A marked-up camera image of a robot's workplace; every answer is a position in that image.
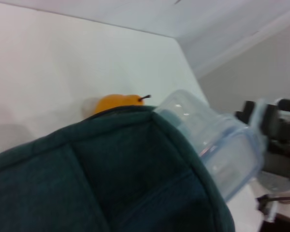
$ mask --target plastic lid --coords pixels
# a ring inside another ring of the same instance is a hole
[[[254,130],[233,116],[217,114],[191,93],[174,92],[155,112],[191,143],[225,201],[261,169],[263,159]]]

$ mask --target white wall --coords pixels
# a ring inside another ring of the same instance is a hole
[[[197,78],[224,61],[224,54],[229,54],[237,44],[258,37],[267,25],[290,12],[290,0],[0,2],[174,37]]]
[[[290,98],[290,26],[199,80],[213,108],[241,109],[245,100]]]

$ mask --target white table surface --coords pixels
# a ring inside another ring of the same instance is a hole
[[[174,39],[0,3],[0,152],[82,120],[101,96],[158,105],[177,89],[206,102]],[[255,205],[249,186],[229,202],[238,232],[258,231]]]

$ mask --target clear plastic container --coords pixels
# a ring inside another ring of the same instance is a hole
[[[233,116],[217,114],[191,93],[174,92],[155,112],[191,143],[225,201],[261,169],[256,132]]]

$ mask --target dark green fabric bag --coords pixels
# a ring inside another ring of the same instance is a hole
[[[119,107],[0,154],[0,232],[233,232],[197,154],[151,107]]]

